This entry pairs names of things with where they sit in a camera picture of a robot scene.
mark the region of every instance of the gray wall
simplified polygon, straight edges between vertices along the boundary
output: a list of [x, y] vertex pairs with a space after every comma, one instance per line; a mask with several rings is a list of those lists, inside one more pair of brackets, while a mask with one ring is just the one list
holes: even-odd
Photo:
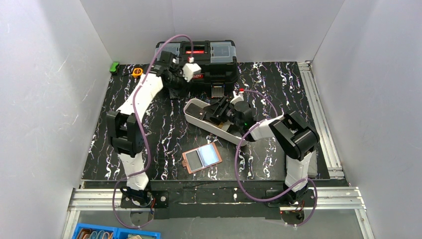
[[79, 0], [3, 0], [0, 9], [0, 238], [56, 239], [111, 59]]
[[420, 238], [422, 2], [346, 0], [313, 63], [376, 238]]
[[344, 0], [81, 0], [114, 61], [149, 63], [174, 34], [236, 44], [239, 61], [312, 60]]

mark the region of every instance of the gray floor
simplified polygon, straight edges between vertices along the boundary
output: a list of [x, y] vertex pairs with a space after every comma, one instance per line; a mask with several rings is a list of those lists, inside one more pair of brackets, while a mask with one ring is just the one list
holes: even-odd
[[[130, 223], [129, 212], [119, 212]], [[146, 214], [132, 215], [146, 222]], [[112, 212], [82, 211], [79, 223], [121, 227]], [[155, 220], [144, 228], [160, 232], [164, 239], [271, 239], [271, 238], [363, 238], [354, 210], [317, 210], [304, 226], [286, 227], [281, 220], [264, 218], [182, 218]]]

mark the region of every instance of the marble tabletop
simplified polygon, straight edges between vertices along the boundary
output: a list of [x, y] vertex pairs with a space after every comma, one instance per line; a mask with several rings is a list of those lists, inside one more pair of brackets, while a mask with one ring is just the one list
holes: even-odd
[[[108, 144], [106, 113], [125, 102], [138, 83], [129, 72], [139, 65], [121, 65], [112, 76], [101, 108], [88, 153], [83, 180], [118, 180], [125, 176], [123, 165]], [[252, 89], [268, 97], [278, 108], [278, 114], [297, 111], [314, 126], [310, 106], [296, 62], [239, 63], [240, 79], [236, 88]], [[245, 93], [254, 107], [258, 120], [274, 117], [270, 106], [255, 95]], [[235, 145], [186, 122], [183, 107], [191, 98], [213, 103], [205, 92], [190, 93], [186, 99], [171, 100], [163, 89], [150, 104], [143, 117], [143, 125], [150, 145], [152, 162], [147, 171], [150, 180], [209, 181], [235, 180]], [[215, 142], [222, 162], [197, 173], [189, 174], [182, 166], [182, 153], [204, 144]], [[324, 155], [317, 147], [318, 179], [329, 179]], [[285, 154], [273, 138], [249, 143], [242, 148], [237, 172], [244, 180], [279, 180], [286, 177]]]

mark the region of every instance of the blue bin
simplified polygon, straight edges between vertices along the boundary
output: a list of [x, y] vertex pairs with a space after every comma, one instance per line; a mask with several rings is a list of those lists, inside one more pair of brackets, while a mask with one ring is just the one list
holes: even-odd
[[77, 239], [79, 232], [84, 229], [91, 229], [93, 231], [105, 231], [109, 233], [113, 233], [113, 239], [127, 239], [130, 235], [139, 235], [139, 236], [147, 236], [148, 239], [160, 239], [160, 233], [153, 233], [153, 232], [146, 232], [140, 230], [131, 230], [131, 229], [123, 229], [123, 228], [114, 228], [114, 227], [105, 227], [99, 225], [91, 225], [85, 223], [78, 223], [75, 228], [75, 232], [73, 232], [72, 239]]

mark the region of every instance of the cable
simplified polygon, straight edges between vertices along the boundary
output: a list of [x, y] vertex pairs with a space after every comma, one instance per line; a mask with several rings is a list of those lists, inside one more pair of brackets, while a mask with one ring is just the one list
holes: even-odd
[[[260, 198], [255, 198], [255, 197], [253, 197], [252, 195], [250, 195], [246, 190], [245, 190], [245, 188], [243, 187], [243, 185], [242, 185], [242, 183], [240, 182], [240, 178], [239, 178], [239, 174], [237, 173], [238, 172], [238, 165], [237, 165], [237, 159], [238, 159], [238, 156], [239, 156], [239, 153], [240, 153], [240, 145], [242, 144], [242, 142], [245, 140], [245, 138], [256, 128], [256, 127], [258, 127], [260, 124], [262, 123], [262, 121], [261, 122], [258, 122], [258, 123], [256, 123], [254, 126], [252, 126], [250, 129], [249, 129], [249, 131], [248, 132], [246, 132], [246, 134], [244, 134], [243, 136], [242, 136], [242, 139], [239, 141], [239, 143], [237, 144], [237, 147], [236, 147], [236, 155], [234, 156], [234, 174], [235, 174], [235, 176], [236, 176], [236, 180], [237, 180], [237, 183], [239, 184], [239, 187], [240, 187], [240, 189], [242, 190], [242, 192], [248, 197], [248, 198], [250, 198], [250, 199], [252, 199], [252, 200], [254, 200], [254, 201], [256, 201], [256, 202], [262, 202], [262, 203], [266, 203], [266, 202], [270, 202], [270, 201], [273, 201], [273, 200], [276, 200], [276, 199], [279, 199], [279, 198], [281, 198], [281, 197], [283, 197], [286, 193], [288, 193], [290, 190], [292, 190], [294, 187], [296, 187], [296, 185], [298, 185], [298, 184], [300, 184], [300, 183], [302, 183], [302, 182], [304, 182], [304, 181], [306, 181], [306, 178], [302, 178], [301, 180], [299, 180], [299, 181], [297, 181], [296, 183], [294, 183], [292, 186], [290, 186], [288, 189], [286, 189], [284, 192], [282, 192], [282, 193], [280, 193], [279, 195], [277, 195], [277, 196], [274, 196], [274, 197], [272, 197], [272, 198], [267, 198], [267, 199], [260, 199]], [[315, 183], [313, 182], [313, 180], [312, 179], [310, 179], [310, 178], [308, 178], [307, 179], [309, 182], [311, 182], [312, 184], [313, 184], [313, 186], [314, 186], [314, 193], [315, 193], [315, 203], [314, 203], [314, 207], [312, 208], [312, 211], [311, 211], [311, 213], [309, 214], [309, 216], [303, 221], [303, 222], [301, 222], [301, 223], [299, 223], [299, 224], [297, 224], [297, 225], [294, 225], [294, 226], [301, 226], [301, 225], [303, 225], [304, 223], [306, 223], [307, 221], [309, 221], [309, 219], [312, 217], [312, 215], [314, 214], [314, 211], [315, 211], [315, 208], [317, 207], [317, 199], [318, 199], [318, 194], [317, 194], [317, 187], [316, 187], [316, 185], [315, 185]]]
[[265, 97], [265, 95], [261, 94], [258, 91], [253, 91], [253, 90], [243, 90], [243, 91], [245, 91], [245, 92], [251, 92], [251, 93], [257, 94], [260, 97], [264, 98], [268, 102], [268, 104], [273, 108], [274, 112], [276, 113], [276, 117], [278, 117], [278, 113], [277, 113], [276, 108], [274, 107], [273, 103], [271, 103], [271, 101], [267, 97]]
[[190, 37], [188, 37], [188, 36], [186, 36], [186, 35], [183, 35], [183, 34], [179, 34], [179, 35], [175, 35], [175, 36], [171, 37], [170, 39], [168, 39], [167, 41], [165, 41], [165, 42], [164, 42], [164, 43], [160, 46], [160, 48], [158, 48], [157, 52], [155, 52], [154, 57], [152, 57], [151, 63], [149, 64], [148, 69], [147, 69], [147, 70], [146, 70], [146, 72], [145, 72], [145, 77], [144, 77], [144, 79], [142, 80], [142, 82], [141, 82], [140, 86], [138, 87], [138, 89], [136, 89], [135, 93], [133, 93], [132, 105], [133, 105], [133, 110], [135, 111], [135, 117], [136, 117], [136, 120], [137, 120], [137, 122], [138, 122], [139, 129], [141, 130], [142, 138], [143, 138], [144, 143], [145, 143], [145, 150], [147, 151], [147, 163], [146, 163], [146, 166], [144, 167], [144, 169], [143, 169], [143, 170], [141, 170], [141, 171], [139, 171], [139, 172], [136, 172], [136, 173], [129, 174], [129, 175], [127, 175], [127, 176], [126, 176], [126, 178], [121, 178], [120, 180], [118, 180], [118, 181], [116, 182], [116, 184], [115, 184], [115, 186], [114, 186], [114, 190], [113, 190], [113, 198], [112, 198], [112, 203], [113, 203], [112, 208], [113, 208], [113, 212], [114, 212], [114, 215], [115, 215], [116, 219], [119, 221], [119, 223], [120, 223], [120, 224], [122, 224], [123, 226], [127, 227], [127, 228], [131, 228], [131, 229], [140, 229], [141, 227], [146, 226], [148, 223], [150, 223], [150, 222], [152, 221], [152, 220], [150, 220], [149, 222], [145, 223], [144, 225], [137, 226], [137, 227], [133, 227], [133, 226], [126, 225], [126, 224], [125, 224], [125, 223], [124, 223], [124, 222], [123, 222], [123, 221], [122, 221], [122, 220], [118, 217], [117, 212], [116, 212], [116, 208], [115, 208], [115, 204], [114, 204], [114, 200], [115, 200], [116, 190], [117, 190], [117, 186], [118, 186], [118, 184], [119, 184], [120, 182], [122, 182], [124, 179], [128, 179], [128, 178], [130, 178], [130, 177], [133, 177], [133, 176], [139, 175], [139, 174], [141, 174], [141, 173], [144, 173], [144, 172], [145, 172], [145, 171], [149, 168], [149, 166], [150, 166], [150, 164], [151, 164], [151, 153], [150, 153], [150, 150], [149, 150], [149, 144], [148, 144], [148, 140], [147, 140], [147, 138], [146, 138], [146, 133], [145, 133], [144, 127], [142, 126], [142, 122], [141, 122], [142, 116], [140, 116], [140, 115], [138, 114], [138, 111], [136, 110], [136, 96], [138, 95], [139, 90], [142, 88], [142, 85], [145, 83], [145, 80], [146, 80], [146, 78], [147, 78], [147, 76], [148, 76], [149, 72], [151, 71], [151, 68], [152, 68], [152, 65], [153, 65], [153, 64], [154, 64], [154, 62], [155, 62], [155, 59], [157, 59], [158, 54], [160, 54], [160, 53], [161, 53], [161, 51], [164, 49], [164, 47], [165, 47], [168, 43], [170, 43], [171, 41], [173, 41], [174, 39], [176, 39], [176, 38], [178, 38], [178, 37], [185, 37], [185, 38], [187, 38], [187, 39], [191, 42], [191, 49], [192, 49], [192, 51], [191, 51], [191, 57], [193, 57], [193, 56], [194, 56], [194, 43], [192, 42], [192, 40], [191, 40], [191, 38], [190, 38]]

